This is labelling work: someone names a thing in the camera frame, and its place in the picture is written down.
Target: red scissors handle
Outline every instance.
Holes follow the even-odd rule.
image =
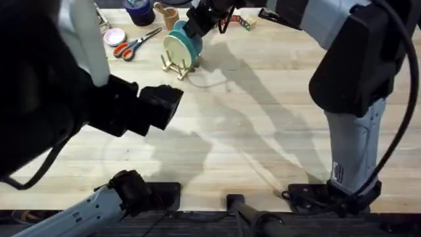
[[[129,48],[128,43],[122,43],[114,50],[114,57],[121,58],[124,52]]]

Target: wire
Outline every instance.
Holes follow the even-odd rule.
[[[168,6],[175,6],[175,7],[177,7],[177,6],[182,6],[182,5],[186,5],[186,4],[188,4],[188,3],[190,3],[190,2],[192,2],[193,0],[185,0],[185,1],[182,1],[182,2],[180,2],[180,3],[167,3],[166,1],[162,1],[162,0],[160,0],[160,2],[161,3],[164,3],[165,5],[168,5]]]
[[[27,190],[32,188],[35,184],[38,183],[38,181],[41,180],[41,178],[44,176],[44,174],[50,169],[51,165],[54,163],[55,159],[59,155],[60,151],[63,149],[63,147],[67,144],[67,142],[71,139],[71,137],[66,138],[61,143],[55,145],[50,153],[48,154],[47,158],[45,158],[44,163],[41,165],[41,167],[38,169],[38,171],[33,175],[29,181],[25,184],[21,184],[18,181],[16,181],[14,178],[6,177],[2,179],[2,182],[5,184],[8,184],[12,186],[13,188],[16,188],[17,190]]]
[[[353,201],[358,195],[360,195],[365,189],[377,178],[380,171],[384,168],[385,164],[389,161],[391,155],[395,151],[396,147],[399,145],[399,142],[402,140],[402,137],[405,135],[407,128],[409,127],[411,118],[414,114],[417,99],[418,99],[418,89],[419,89],[419,68],[418,68],[418,58],[416,56],[415,46],[409,36],[405,25],[403,24],[400,16],[396,13],[396,11],[390,6],[389,3],[385,2],[384,0],[371,0],[374,4],[377,4],[381,7],[392,19],[398,33],[402,37],[403,45],[405,46],[405,50],[408,55],[409,61],[409,70],[410,70],[410,92],[409,92],[409,100],[407,109],[405,111],[405,115],[402,119],[402,123],[398,128],[398,131],[393,138],[391,144],[389,145],[387,151],[385,152],[384,156],[380,160],[379,164],[374,169],[373,173],[368,177],[367,181],[352,195],[348,198],[335,203],[327,208],[321,209],[319,211],[315,211],[312,213],[296,213],[296,215],[318,215],[321,213],[327,213],[330,211],[335,210],[339,206],[346,204],[350,201]]]
[[[237,221],[238,236],[239,237],[244,237],[243,224],[241,223],[241,217],[239,216],[239,211],[236,211],[235,212],[235,219]]]
[[[234,10],[235,10],[235,7],[234,7],[234,6],[233,6],[233,7],[231,7],[230,13],[229,13],[228,17],[226,18],[226,23],[225,23],[225,25],[224,25],[224,29],[222,29],[222,20],[219,20],[219,21],[218,21],[218,29],[219,29],[219,33],[221,33],[221,34],[225,34],[226,30],[228,29],[228,25],[229,25],[229,24],[230,24],[230,22],[231,22],[231,17],[232,17],[232,15],[234,14]]]
[[[142,237],[146,237],[161,221],[163,221],[166,217],[166,211],[164,213],[164,215],[159,218],[158,220],[156,220],[150,227],[149,229],[146,230],[145,233],[143,233]]]

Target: wooden tabletop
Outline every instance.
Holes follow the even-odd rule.
[[[256,15],[258,9],[242,14]],[[125,10],[104,10],[114,27],[135,39],[159,26],[132,24]],[[180,15],[185,18],[186,10]],[[85,127],[28,191],[0,185],[0,209],[65,209],[84,199],[122,169],[136,169],[147,181],[178,181],[181,210],[224,210],[225,196],[242,193],[256,209],[289,211],[274,195],[291,183],[325,182],[331,169],[330,137],[323,111],[308,84],[324,51],[304,32],[258,19],[251,32],[233,23],[224,35],[204,38],[201,67],[183,82],[162,71],[166,30],[137,51],[133,62],[115,59],[105,46],[111,72],[141,86],[169,84],[185,91],[166,131],[146,138],[128,132],[115,138]],[[421,49],[421,33],[414,42]],[[405,63],[389,97],[379,143],[381,157],[405,111],[409,70]],[[421,111],[380,175],[382,195],[375,212],[421,212]],[[42,158],[14,177],[25,181]]]

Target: black mount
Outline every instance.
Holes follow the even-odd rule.
[[[144,211],[177,211],[180,207],[181,184],[177,182],[145,182],[136,171],[120,171],[107,184],[123,201],[126,216]]]
[[[345,218],[348,214],[369,213],[370,204],[380,196],[381,190],[382,183],[377,181],[369,192],[338,206],[331,212],[341,218]],[[349,195],[332,186],[329,181],[327,184],[290,184],[288,191],[282,193],[282,198],[288,201],[291,210],[298,214],[323,211],[328,206],[341,203],[348,197]]]
[[[257,211],[246,205],[242,194],[228,194],[226,208],[227,211],[239,213],[241,220],[250,227],[253,236],[293,236],[279,216],[267,211]]]

